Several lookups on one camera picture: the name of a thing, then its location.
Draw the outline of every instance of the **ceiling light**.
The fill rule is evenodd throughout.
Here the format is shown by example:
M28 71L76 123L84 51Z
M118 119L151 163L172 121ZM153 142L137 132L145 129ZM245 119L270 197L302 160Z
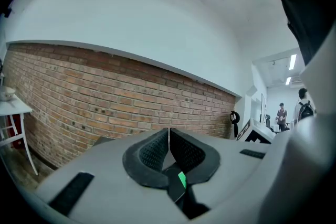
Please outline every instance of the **ceiling light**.
M287 78L286 85L288 85L290 83L291 79L292 79L291 77Z
M290 57L289 70L293 70L293 69L294 69L295 60L296 60L296 54L294 54L294 55L292 55L292 56Z

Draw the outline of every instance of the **bowl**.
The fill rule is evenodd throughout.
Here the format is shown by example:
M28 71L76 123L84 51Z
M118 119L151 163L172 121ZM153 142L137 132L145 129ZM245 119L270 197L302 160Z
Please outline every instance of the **bowl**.
M14 93L15 90L10 87L0 86L0 101L10 101L13 99Z

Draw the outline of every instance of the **brick wall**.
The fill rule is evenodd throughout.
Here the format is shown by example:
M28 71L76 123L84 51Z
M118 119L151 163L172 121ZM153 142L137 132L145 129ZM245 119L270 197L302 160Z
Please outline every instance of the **brick wall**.
M5 85L33 108L29 145L60 167L100 136L123 138L178 127L228 137L235 97L187 77L119 56L43 44L8 49Z

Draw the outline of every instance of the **desk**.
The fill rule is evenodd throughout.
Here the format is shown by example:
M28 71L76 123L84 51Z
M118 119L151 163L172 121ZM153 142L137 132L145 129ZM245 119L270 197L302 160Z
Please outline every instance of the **desk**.
M14 95L13 99L10 101L0 101L0 116L9 116L11 120L10 126L0 128L0 134L1 134L0 147L23 138L31 166L33 167L35 174L38 175L35 165L33 163L33 160L31 159L32 157L30 155L29 149L28 149L25 127L24 127L24 122L23 122L24 113L29 113L31 111L33 110L29 106L27 106L24 102L22 102L20 98L17 97L17 95ZM20 134L17 133L17 130L14 124L14 120L13 120L14 114L20 115L20 123L21 123L21 131L22 131L22 133ZM10 137L10 138L5 138L3 130L10 129L10 128L14 129L15 136Z

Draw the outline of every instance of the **black backpack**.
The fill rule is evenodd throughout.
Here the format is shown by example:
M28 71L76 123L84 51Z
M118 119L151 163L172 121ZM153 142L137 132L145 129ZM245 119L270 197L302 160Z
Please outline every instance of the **black backpack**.
M298 121L310 116L314 116L314 110L310 105L310 101L308 101L307 104L302 104L301 102L299 102L299 104L301 105L301 108L299 111Z

